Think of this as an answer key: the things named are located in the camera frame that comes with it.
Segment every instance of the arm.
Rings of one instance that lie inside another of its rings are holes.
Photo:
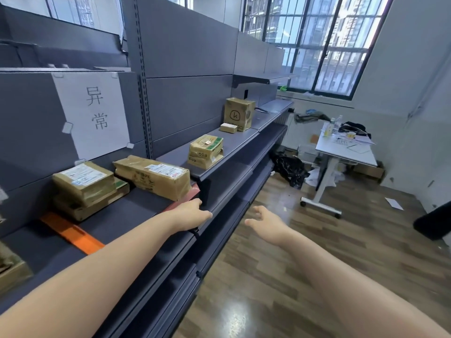
[[[247,219],[245,224],[294,257],[354,337],[451,337],[417,308],[289,228],[264,206],[254,209],[261,220]]]
[[[211,218],[200,204],[156,215],[59,272],[0,316],[1,336],[91,338],[166,239]]]

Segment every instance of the chinese characters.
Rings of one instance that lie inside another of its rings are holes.
[[[103,97],[101,97],[101,92],[99,90],[99,87],[96,86],[95,88],[86,88],[87,90],[87,94],[89,96],[91,96],[91,98],[88,98],[86,101],[91,101],[90,104],[88,104],[88,106],[92,105],[94,103],[94,101],[96,100],[98,102],[98,104],[100,104],[100,99],[102,99]]]
[[[95,116],[93,117],[92,121],[96,120],[95,121],[96,129],[99,129],[99,128],[103,129],[103,128],[108,127],[108,124],[105,121],[105,119],[108,115],[104,115],[103,113],[102,114],[98,113],[97,115],[96,114],[94,114],[94,115]]]

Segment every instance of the plastic bottle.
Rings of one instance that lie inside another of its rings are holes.
[[[332,129],[332,134],[337,134],[338,133],[338,129],[340,129],[340,127],[341,127],[341,121],[343,120],[343,116],[342,115],[340,115],[337,119],[336,119],[336,121],[335,121],[335,123],[334,123],[334,128]]]
[[[334,128],[334,125],[335,125],[335,119],[331,118],[329,125],[327,126],[326,130],[324,131],[324,136],[331,136],[332,135],[332,130]]]

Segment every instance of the left hand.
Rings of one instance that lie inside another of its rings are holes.
[[[194,229],[213,217],[210,211],[200,210],[200,204],[202,204],[202,201],[199,198],[195,198],[169,211],[174,216],[176,231]]]

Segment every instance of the hand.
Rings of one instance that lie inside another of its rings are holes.
[[[254,229],[258,236],[270,244],[280,246],[287,235],[290,234],[290,228],[280,219],[279,216],[272,213],[264,206],[254,206],[254,211],[261,220],[247,219],[245,225]]]
[[[195,198],[169,211],[174,216],[176,231],[193,229],[213,217],[210,211],[199,210],[200,204],[202,204],[202,201],[199,198]]]

